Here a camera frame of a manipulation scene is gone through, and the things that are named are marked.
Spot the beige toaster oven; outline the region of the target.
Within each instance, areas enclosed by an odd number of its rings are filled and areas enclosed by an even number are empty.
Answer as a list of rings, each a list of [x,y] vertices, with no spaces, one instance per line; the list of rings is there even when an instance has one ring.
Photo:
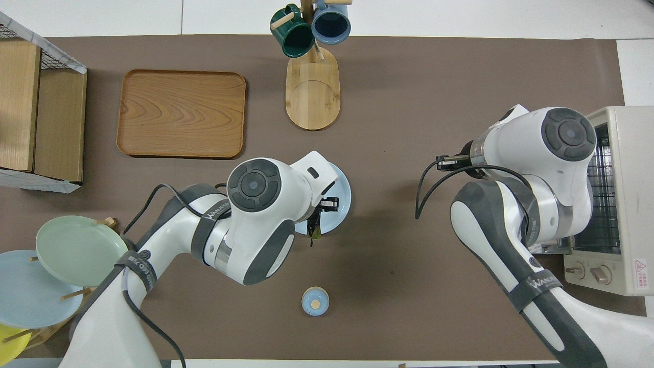
[[[578,286],[624,296],[654,296],[654,106],[613,106],[588,116],[598,144],[588,177],[593,212],[575,239],[564,266],[581,262],[586,278]],[[594,266],[612,271],[600,285]]]

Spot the wooden mug tree stand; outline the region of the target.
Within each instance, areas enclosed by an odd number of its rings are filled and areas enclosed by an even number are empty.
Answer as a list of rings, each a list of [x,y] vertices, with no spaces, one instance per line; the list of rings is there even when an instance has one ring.
[[[317,9],[315,0],[299,0],[302,17],[311,26]],[[285,105],[291,121],[305,130],[315,131],[332,124],[341,108],[340,77],[337,60],[315,39],[313,47],[299,58],[289,58],[286,74]]]

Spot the pale green plate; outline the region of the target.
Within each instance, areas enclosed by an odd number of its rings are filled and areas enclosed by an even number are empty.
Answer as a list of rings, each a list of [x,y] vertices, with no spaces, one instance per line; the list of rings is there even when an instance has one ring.
[[[127,251],[117,232],[80,215],[51,219],[36,235],[36,252],[42,266],[73,286],[98,287]]]

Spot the dark purple eggplant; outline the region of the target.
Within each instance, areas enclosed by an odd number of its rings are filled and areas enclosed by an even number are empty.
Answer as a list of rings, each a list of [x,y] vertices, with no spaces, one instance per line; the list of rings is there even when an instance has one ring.
[[[308,238],[310,239],[309,247],[313,247],[314,240],[321,238],[321,228],[320,228],[321,214],[322,214],[322,210],[317,208],[313,212],[313,214],[311,214],[311,216],[308,217],[307,235]]]

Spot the rectangular wooden tray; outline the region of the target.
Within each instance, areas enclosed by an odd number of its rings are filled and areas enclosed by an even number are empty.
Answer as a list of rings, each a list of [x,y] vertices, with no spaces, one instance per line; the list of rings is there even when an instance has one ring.
[[[145,70],[122,80],[116,146],[129,156],[231,159],[243,149],[247,82],[235,72]]]

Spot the wooden plate rack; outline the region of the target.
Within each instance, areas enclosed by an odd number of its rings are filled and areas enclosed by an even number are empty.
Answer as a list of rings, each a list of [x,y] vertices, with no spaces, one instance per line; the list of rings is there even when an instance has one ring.
[[[95,221],[96,223],[99,224],[105,224],[106,226],[108,226],[113,230],[116,226],[116,221],[112,217],[107,217],[107,219],[101,219]],[[35,256],[33,258],[30,258],[30,261],[39,261],[39,259],[37,256]],[[27,350],[34,349],[35,347],[40,347],[43,344],[46,344],[47,346],[50,345],[49,340],[51,338],[55,339],[53,345],[55,345],[56,347],[60,347],[64,345],[62,341],[63,338],[61,337],[62,333],[60,332],[60,330],[64,328],[68,324],[68,322],[72,321],[73,317],[75,317],[79,313],[80,308],[89,298],[89,296],[91,296],[91,292],[94,291],[95,288],[96,287],[80,287],[80,291],[63,296],[61,299],[66,300],[76,295],[82,295],[83,296],[82,303],[80,304],[80,307],[75,312],[75,314],[73,314],[72,317],[66,319],[65,321],[62,321],[61,323],[52,326],[48,326],[46,328],[33,329],[33,336],[31,337],[30,342],[27,345]]]

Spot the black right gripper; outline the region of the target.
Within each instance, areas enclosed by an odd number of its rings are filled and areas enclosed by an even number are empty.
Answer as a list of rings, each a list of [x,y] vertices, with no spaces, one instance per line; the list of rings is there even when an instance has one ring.
[[[439,155],[436,157],[436,167],[439,171],[453,172],[458,169],[470,167],[472,161],[468,154],[456,154],[453,156]]]

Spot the dark green mug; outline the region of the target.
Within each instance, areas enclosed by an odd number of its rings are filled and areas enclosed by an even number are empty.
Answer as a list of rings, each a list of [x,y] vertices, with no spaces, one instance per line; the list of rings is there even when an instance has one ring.
[[[301,9],[290,3],[278,10],[269,23],[270,31],[289,58],[299,58],[314,45],[311,26],[303,19]]]

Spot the yellow plate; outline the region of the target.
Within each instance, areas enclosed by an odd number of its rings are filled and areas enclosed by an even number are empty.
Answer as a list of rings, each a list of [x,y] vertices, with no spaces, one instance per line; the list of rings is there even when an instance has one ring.
[[[25,334],[8,342],[3,342],[4,339],[23,332],[25,332]],[[30,329],[14,328],[12,326],[0,324],[0,366],[6,365],[19,356],[19,354],[26,349],[30,339]]]

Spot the glass oven door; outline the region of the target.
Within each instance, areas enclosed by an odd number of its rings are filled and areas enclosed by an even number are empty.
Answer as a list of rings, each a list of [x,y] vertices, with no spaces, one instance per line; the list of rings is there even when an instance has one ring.
[[[563,238],[550,240],[541,244],[533,244],[528,247],[531,254],[560,254],[569,255],[575,248],[574,238]]]

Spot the brown table mat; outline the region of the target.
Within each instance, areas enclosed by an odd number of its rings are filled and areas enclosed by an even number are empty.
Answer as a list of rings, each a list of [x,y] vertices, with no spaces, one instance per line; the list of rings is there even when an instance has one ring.
[[[424,168],[455,154],[507,110],[623,105],[612,40],[351,37],[337,59],[341,112],[325,130],[285,109],[288,60],[271,35],[70,37],[52,42],[88,68],[83,184],[61,193],[0,187],[0,253],[34,249],[59,215],[114,217],[118,228],[166,182],[227,180],[238,163],[293,163],[316,150],[351,184],[345,221],[309,247],[297,236],[280,270],[240,286],[178,256],[144,313],[199,359],[551,360],[532,329],[465,247],[449,205],[469,176],[444,182],[415,220]],[[116,146],[122,81],[135,69],[231,71],[247,81],[244,144],[233,160],[143,158]],[[322,316],[301,297],[327,291]]]

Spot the light blue racked plate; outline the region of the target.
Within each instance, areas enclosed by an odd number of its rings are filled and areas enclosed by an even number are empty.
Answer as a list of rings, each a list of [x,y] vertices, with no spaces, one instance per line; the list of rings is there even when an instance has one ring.
[[[14,250],[0,254],[0,324],[15,328],[39,329],[72,317],[83,296],[62,300],[80,291],[51,275],[33,250]]]

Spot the small blue bell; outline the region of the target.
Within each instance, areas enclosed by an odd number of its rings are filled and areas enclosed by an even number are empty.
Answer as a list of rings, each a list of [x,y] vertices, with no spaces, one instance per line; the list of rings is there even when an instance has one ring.
[[[302,310],[308,316],[322,316],[329,309],[329,305],[329,294],[322,287],[309,287],[301,297]]]

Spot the blue mug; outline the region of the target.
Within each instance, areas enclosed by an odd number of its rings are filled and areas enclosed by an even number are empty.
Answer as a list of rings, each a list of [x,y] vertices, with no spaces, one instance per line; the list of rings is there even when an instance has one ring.
[[[324,44],[339,44],[351,32],[348,6],[352,0],[315,0],[312,31],[315,39]]]

